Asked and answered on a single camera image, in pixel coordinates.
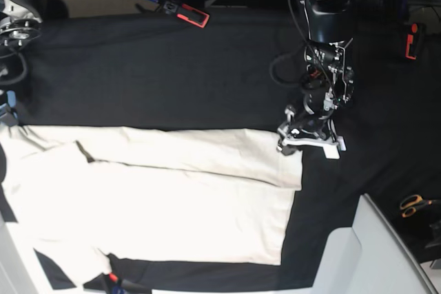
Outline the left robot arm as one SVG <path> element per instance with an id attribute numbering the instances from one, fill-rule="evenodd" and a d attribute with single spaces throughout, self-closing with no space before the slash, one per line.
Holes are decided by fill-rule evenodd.
<path id="1" fill-rule="evenodd" d="M 346 150 L 333 116 L 352 100 L 354 70 L 349 49 L 355 19 L 353 0 L 298 0 L 307 22 L 300 35 L 305 42 L 305 72 L 295 83 L 302 99 L 287 105 L 278 127 L 277 149 L 290 156 L 304 146 L 319 147 L 328 159 Z"/>

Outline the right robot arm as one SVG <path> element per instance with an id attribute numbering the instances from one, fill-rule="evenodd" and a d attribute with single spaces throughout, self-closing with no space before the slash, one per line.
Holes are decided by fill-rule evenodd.
<path id="1" fill-rule="evenodd" d="M 17 93 L 29 75 L 23 49 L 41 35 L 46 0 L 1 0 L 1 124 L 19 124 Z"/>

